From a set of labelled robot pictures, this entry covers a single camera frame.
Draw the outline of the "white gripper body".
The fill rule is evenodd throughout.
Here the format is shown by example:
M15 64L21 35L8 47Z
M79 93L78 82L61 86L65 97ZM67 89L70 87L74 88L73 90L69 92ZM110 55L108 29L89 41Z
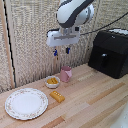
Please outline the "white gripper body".
M80 38L80 28L57 28L47 32L47 42L49 47L62 46L68 44L75 44Z

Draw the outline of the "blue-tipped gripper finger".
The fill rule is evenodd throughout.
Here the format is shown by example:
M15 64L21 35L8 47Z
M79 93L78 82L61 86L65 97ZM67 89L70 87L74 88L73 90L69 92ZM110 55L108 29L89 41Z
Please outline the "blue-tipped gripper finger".
M70 50L71 50L71 48L70 47L67 47L66 48L66 54L69 54L70 53Z
M58 60L58 51L57 51L57 49L55 49L54 51L54 56L57 58L57 60Z

